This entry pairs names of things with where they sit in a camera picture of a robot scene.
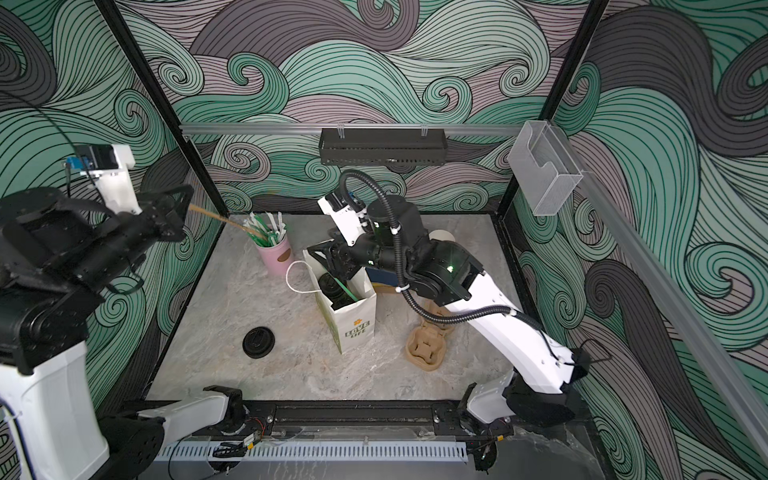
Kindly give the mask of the black enclosure corner post left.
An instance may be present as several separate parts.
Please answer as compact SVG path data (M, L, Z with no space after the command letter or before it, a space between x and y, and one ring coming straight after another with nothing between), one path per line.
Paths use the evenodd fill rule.
M151 67L140 49L138 42L130 31L124 17L115 1L96 0L95 5L99 10L106 25L112 32L123 54L131 64L138 79L146 89L150 100L158 110L158 113L171 132L183 157L200 181L203 189L213 202L216 212L224 217L229 216L223 197L208 173L206 166L193 142L186 139L181 130L181 122L164 94L158 80L152 73Z

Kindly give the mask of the black wall-mounted tray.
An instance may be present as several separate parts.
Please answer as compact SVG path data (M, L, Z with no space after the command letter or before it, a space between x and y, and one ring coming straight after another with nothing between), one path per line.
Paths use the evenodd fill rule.
M448 142L443 130L324 129L318 149L321 162L334 166L441 165Z

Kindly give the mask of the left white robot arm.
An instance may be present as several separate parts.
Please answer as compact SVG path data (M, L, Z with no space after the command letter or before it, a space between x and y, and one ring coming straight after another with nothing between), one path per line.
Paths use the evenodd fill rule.
M99 417L86 378L88 317L103 291L158 242L185 237L193 189L107 211L39 187L1 201L1 405L30 479L130 479L166 445L207 427L238 433L239 390L210 386L161 408ZM98 226L84 218L104 212Z

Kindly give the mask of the black enclosure corner post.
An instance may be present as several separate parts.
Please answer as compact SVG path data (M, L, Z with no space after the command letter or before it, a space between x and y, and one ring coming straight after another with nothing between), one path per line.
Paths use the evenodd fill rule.
M124 17L115 1L96 0L95 5L99 10L106 25L112 32L123 54L131 64L138 79L146 89L150 100L158 110L158 113L171 132L183 157L200 181L203 189L213 202L216 212L224 217L229 216L223 197L208 173L206 166L193 142L186 139L181 130L181 122L164 94L158 80L152 73L151 67L140 49L138 42L130 31Z
M545 104L537 120L548 121L554 125L555 114L565 98L572 81L575 79L590 43L596 33L597 27L608 7L607 1L591 1L588 3L582 21L566 51L564 62L554 81L553 87L547 96ZM513 174L513 180L504 194L498 213L506 216L512 206L514 196L519 192L518 181Z

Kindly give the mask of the brown straw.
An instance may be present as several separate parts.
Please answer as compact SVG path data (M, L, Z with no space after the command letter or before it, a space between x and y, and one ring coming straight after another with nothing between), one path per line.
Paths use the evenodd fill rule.
M200 206L197 206L197 205L194 205L194 204L190 204L188 208L189 208L190 211L202 214L204 216L207 216L207 217L212 218L214 220L217 220L219 222L222 222L222 223L234 226L234 227L236 227L236 228L238 228L238 229L240 229L240 230L242 230L242 231L244 231L244 232L246 232L248 234L254 235L254 236L258 237L258 238L265 238L264 235L262 235L261 233L259 233L258 231L254 230L254 229L251 229L251 228L248 228L248 227L246 227L244 225L238 224L238 223L236 223L236 222L234 222L234 221L232 221L232 220L230 220L230 219L228 219L226 217L223 217L223 216L218 215L216 213L210 212L210 211L208 211L208 210L206 210L206 209L204 209L204 208L202 208Z

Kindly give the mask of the black enclosure corner post right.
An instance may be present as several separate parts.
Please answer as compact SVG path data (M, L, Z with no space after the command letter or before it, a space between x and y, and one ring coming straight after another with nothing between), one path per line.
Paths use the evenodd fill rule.
M553 87L547 96L545 104L537 120L548 121L554 125L555 114L565 98L572 81L575 79L590 43L596 33L597 27L608 7L607 1L591 1L588 3L582 21L566 51L564 62L554 81ZM506 216L512 206L514 196L519 192L518 181L513 174L513 180L504 194L498 213Z

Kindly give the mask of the black coffee cup lid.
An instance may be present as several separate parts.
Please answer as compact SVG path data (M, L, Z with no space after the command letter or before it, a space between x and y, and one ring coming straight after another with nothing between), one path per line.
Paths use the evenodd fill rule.
M274 348L276 337L271 329L259 326L247 332L242 340L242 350L251 359L267 356Z

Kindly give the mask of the brown pulp cup carrier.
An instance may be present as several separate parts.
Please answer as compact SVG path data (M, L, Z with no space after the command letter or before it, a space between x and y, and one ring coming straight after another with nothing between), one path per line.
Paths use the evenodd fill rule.
M421 316L420 324L411 331L406 340L406 359L421 370L437 370L447 352L446 338L454 330L454 325L438 324Z

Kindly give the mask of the white paper takeout bag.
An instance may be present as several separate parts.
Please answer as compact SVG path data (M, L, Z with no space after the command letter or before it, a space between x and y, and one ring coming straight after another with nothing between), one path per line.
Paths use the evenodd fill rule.
M302 251L303 258L294 261L285 275L285 283L295 293L313 295L320 312L325 319L331 337L340 354L367 344L373 339L376 324L377 294L364 269L350 280L341 280L357 296L359 301L339 310L331 308L331 302L322 294L318 280L328 271L319 261L313 259L307 252ZM304 265L309 273L310 287L300 290L290 283L291 270L295 265Z

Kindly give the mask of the dark blue napkin stack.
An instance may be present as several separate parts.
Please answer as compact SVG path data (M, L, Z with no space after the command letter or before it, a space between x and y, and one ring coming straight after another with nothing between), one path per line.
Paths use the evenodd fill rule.
M381 284L385 286L397 287L397 275L393 272L367 267L366 272L372 284Z

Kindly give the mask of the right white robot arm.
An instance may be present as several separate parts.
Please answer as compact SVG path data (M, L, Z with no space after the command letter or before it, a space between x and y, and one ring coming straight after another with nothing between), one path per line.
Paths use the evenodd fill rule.
M348 281L366 268L392 273L416 313L435 324L470 324L511 363L501 380L468 388L462 415L471 427L515 418L548 428L577 417L573 385L587 375L589 354L535 326L463 246L431 237L414 204L346 170L318 205L335 226L308 253L332 277Z

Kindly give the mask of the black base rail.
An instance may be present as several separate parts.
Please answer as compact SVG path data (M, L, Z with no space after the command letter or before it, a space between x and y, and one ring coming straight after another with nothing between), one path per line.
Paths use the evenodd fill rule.
M457 400L245 400L245 425L271 432L289 427L424 427L464 432Z

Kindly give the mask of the bundle of wrapped straws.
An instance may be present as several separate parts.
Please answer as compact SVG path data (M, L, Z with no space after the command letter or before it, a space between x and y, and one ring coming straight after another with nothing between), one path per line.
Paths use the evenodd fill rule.
M274 247L287 238L287 227L281 212L267 212L265 218L251 212L243 221L243 226L251 230L249 236L259 247Z

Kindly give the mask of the grey aluminium rail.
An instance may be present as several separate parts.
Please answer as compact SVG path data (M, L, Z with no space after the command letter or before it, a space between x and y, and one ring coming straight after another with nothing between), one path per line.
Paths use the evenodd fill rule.
M512 124L403 124L403 123L280 123L280 122L196 122L182 123L181 132L187 136L193 135L320 135L324 129L332 129L344 135L352 129L386 129L386 130L443 130L447 136L481 136L508 137L517 135L521 125Z

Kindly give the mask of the stack of paper cups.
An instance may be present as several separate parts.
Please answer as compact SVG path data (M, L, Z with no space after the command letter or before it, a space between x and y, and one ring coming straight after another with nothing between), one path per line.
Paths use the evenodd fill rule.
M450 241L450 242L456 241L455 236L451 232L443 229L437 229L437 230L431 231L429 233L429 238L431 240L438 240L438 241Z

